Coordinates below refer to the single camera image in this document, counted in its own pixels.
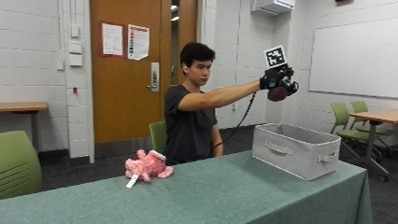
air conditioning unit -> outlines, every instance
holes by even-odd
[[[277,16],[279,13],[294,9],[295,0],[251,0],[251,12]]]

whiteboard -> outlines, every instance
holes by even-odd
[[[315,29],[309,90],[398,97],[398,19]]]

gray plastic bin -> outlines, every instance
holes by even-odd
[[[335,171],[340,138],[286,123],[257,125],[253,157],[313,180]]]

man's right arm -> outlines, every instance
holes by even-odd
[[[178,110],[195,111],[206,108],[219,108],[257,91],[259,91],[258,80],[239,86],[219,88],[206,93],[189,93],[179,101]]]

green tablecloth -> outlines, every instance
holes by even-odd
[[[251,151],[174,166],[125,187],[121,176],[0,201],[0,223],[371,223],[366,170],[305,181]]]

